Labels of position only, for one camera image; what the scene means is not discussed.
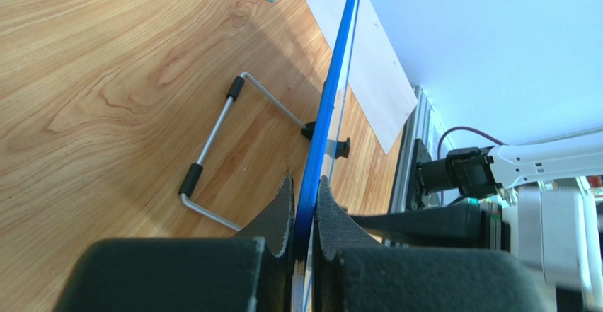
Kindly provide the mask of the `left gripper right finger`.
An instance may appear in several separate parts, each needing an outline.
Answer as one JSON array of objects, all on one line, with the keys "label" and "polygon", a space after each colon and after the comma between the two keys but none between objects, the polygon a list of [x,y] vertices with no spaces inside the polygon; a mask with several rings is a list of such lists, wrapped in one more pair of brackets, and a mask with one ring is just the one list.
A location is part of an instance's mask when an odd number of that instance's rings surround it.
[{"label": "left gripper right finger", "polygon": [[318,187],[313,244],[315,311],[544,311],[516,257],[466,248],[389,248]]}]

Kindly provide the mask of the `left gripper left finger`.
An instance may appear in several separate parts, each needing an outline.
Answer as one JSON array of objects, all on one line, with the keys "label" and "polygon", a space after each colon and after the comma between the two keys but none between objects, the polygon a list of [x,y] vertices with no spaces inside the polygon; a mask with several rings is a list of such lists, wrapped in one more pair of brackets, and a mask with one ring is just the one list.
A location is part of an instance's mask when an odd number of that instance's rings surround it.
[{"label": "left gripper left finger", "polygon": [[294,182],[229,238],[110,238],[78,259],[56,311],[289,311]]}]

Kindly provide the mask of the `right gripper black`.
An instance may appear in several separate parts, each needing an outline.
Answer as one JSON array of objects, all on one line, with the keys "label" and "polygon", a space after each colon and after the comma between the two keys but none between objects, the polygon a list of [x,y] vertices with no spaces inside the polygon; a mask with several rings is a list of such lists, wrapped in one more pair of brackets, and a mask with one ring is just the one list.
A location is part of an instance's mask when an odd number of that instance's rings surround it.
[{"label": "right gripper black", "polygon": [[366,232],[401,245],[511,251],[502,207],[459,203],[377,216],[353,216]]}]

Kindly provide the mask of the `blue framed whiteboard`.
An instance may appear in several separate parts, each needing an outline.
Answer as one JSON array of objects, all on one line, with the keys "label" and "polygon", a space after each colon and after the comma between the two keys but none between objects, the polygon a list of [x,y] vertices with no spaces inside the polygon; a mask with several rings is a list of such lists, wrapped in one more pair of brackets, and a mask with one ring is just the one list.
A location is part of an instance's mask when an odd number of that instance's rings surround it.
[{"label": "blue framed whiteboard", "polygon": [[[311,243],[311,230],[314,224],[314,211],[318,197],[319,181],[323,176],[324,171],[331,171],[333,160],[335,159],[338,150],[336,139],[330,137],[329,134],[331,132],[338,132],[340,129],[340,122],[334,121],[333,116],[335,114],[342,115],[343,107],[345,105],[346,87],[350,73],[359,5],[360,0],[345,0],[345,6],[338,26],[333,55],[328,69],[328,75],[323,86],[316,120],[308,125],[302,125],[302,128],[309,132],[308,139],[310,141],[310,147],[297,200],[297,213],[295,215],[294,225],[290,229],[293,233],[291,240],[293,242],[294,267],[293,276],[288,281],[289,284],[292,285],[292,297],[288,298],[290,305],[286,307],[286,311],[305,311],[306,309],[306,300],[304,298],[304,292],[306,290],[306,262]],[[226,96],[223,110],[216,121],[199,158],[190,165],[178,191],[181,202],[187,208],[209,217],[235,231],[240,231],[241,227],[204,209],[200,205],[195,204],[190,198],[200,178],[202,163],[206,158],[209,148],[211,147],[232,103],[237,99],[241,92],[245,80],[249,80],[289,118],[292,120],[296,118],[250,74],[242,73],[240,76],[237,76],[231,85]]]}]

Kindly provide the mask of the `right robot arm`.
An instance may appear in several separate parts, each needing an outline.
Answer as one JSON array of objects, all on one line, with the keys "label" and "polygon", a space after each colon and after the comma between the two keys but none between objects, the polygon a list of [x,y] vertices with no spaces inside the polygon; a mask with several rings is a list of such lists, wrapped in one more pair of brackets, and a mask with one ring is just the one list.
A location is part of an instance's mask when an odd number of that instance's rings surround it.
[{"label": "right robot arm", "polygon": [[415,162],[404,212],[352,219],[369,233],[403,244],[488,248],[490,213],[461,201],[428,208],[424,198],[457,189],[462,199],[485,199],[527,183],[600,174],[601,133],[542,144],[455,149],[439,160]]}]

